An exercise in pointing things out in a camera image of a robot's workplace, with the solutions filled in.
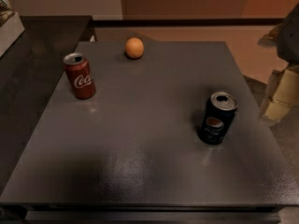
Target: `black can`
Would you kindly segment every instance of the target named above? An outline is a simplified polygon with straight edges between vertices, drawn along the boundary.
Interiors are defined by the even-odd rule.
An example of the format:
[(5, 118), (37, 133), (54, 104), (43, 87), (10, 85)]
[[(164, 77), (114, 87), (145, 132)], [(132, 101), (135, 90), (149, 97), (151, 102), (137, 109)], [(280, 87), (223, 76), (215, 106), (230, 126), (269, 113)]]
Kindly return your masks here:
[(218, 145), (224, 137), (237, 111), (236, 99), (223, 91), (215, 92), (206, 102), (206, 112), (198, 132), (202, 141)]

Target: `floor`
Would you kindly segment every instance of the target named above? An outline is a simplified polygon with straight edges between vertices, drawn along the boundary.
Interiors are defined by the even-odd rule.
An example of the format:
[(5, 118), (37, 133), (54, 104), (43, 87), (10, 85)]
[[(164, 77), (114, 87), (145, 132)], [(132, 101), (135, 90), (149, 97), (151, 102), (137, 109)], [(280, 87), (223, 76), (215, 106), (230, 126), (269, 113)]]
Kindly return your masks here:
[[(98, 41), (125, 41), (132, 36), (144, 41), (225, 41), (258, 103), (261, 103), (266, 83), (272, 71), (282, 70), (287, 63), (277, 56), (276, 47), (261, 38), (274, 26), (226, 27), (129, 27), (95, 29)], [(299, 107), (295, 107), (279, 124), (270, 127), (294, 178), (299, 183)], [(284, 208), (279, 212), (281, 224), (299, 223), (299, 208)]]

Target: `white object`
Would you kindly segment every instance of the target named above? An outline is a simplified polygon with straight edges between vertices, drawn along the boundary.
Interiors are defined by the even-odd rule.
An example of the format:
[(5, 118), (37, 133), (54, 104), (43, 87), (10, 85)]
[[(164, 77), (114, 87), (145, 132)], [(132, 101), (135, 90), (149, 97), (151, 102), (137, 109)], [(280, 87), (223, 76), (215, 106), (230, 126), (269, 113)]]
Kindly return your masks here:
[(94, 37), (94, 35), (92, 35), (92, 37), (91, 37), (91, 39), (90, 39), (90, 42), (95, 42), (96, 40), (95, 40), (95, 37)]
[(0, 57), (24, 30), (18, 13), (14, 13), (13, 16), (0, 27)]
[(263, 118), (279, 122), (299, 104), (299, 65), (282, 72), (274, 70), (261, 104)]

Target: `wall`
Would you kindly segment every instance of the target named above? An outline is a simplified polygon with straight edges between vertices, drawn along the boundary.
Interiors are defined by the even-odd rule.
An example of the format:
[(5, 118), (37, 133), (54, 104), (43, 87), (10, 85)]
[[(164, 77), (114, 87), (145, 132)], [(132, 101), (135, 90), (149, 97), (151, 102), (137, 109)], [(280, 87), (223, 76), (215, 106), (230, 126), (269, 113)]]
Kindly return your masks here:
[(299, 0), (121, 0), (125, 19), (284, 18)]
[(93, 15), (97, 20), (122, 19), (121, 0), (10, 0), (23, 16)]
[(11, 0), (25, 16), (93, 15), (95, 20), (284, 18), (299, 0)]

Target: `coca-cola logo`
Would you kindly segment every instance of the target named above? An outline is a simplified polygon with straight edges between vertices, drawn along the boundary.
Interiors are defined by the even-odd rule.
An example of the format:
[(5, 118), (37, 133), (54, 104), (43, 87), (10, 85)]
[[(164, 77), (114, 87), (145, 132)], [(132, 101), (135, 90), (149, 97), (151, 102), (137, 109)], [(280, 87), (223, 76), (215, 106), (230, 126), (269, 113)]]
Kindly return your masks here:
[(88, 85), (92, 84), (92, 82), (93, 82), (93, 78), (90, 75), (87, 75), (86, 77), (84, 77), (83, 75), (80, 75), (74, 80), (74, 86), (77, 89), (81, 89), (84, 86), (88, 86)]

